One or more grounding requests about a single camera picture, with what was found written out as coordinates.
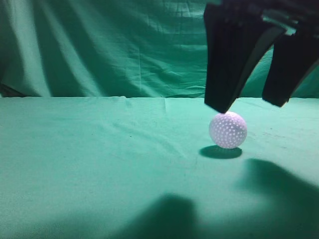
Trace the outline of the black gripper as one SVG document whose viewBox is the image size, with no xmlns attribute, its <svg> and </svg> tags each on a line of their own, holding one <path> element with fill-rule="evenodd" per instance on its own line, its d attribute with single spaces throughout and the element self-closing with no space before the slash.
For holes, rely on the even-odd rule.
<svg viewBox="0 0 319 239">
<path fill-rule="evenodd" d="M 262 91 L 266 102 L 282 107 L 319 64 L 317 0 L 211 1 L 203 18 L 207 39 L 204 102 L 219 113 L 230 109 L 276 40 Z M 296 32 L 284 35 L 284 27 L 263 18 Z"/>
</svg>

